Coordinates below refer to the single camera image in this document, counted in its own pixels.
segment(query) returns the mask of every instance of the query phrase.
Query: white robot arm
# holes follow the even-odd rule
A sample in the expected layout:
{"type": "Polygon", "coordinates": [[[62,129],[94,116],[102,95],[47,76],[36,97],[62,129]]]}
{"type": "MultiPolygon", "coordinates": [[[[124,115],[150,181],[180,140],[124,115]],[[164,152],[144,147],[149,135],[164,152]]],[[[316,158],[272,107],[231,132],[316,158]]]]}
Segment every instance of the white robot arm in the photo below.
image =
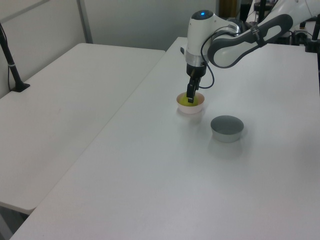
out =
{"type": "Polygon", "coordinates": [[[216,67],[230,68],[245,55],[318,14],[320,0],[278,0],[261,23],[242,34],[239,34],[236,24],[217,17],[211,11],[193,14],[185,54],[186,72],[190,76],[187,88],[189,102],[193,103],[201,77],[206,74],[208,60],[216,67]]]}

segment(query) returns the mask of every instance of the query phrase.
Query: table surface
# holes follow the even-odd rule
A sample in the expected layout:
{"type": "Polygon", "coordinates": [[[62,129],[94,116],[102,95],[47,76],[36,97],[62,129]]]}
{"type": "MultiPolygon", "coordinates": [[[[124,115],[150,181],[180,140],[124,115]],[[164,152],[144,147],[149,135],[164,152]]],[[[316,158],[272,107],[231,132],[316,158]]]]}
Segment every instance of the table surface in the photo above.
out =
{"type": "MultiPolygon", "coordinates": [[[[317,55],[268,44],[214,67],[204,109],[186,115],[176,103],[189,82],[186,41],[173,43],[12,240],[320,239],[317,55]],[[240,140],[212,138],[221,115],[244,122],[240,140]]],[[[201,85],[210,82],[207,74],[201,85]]]]}
{"type": "Polygon", "coordinates": [[[30,214],[164,51],[79,44],[0,100],[0,206],[30,214]]]}

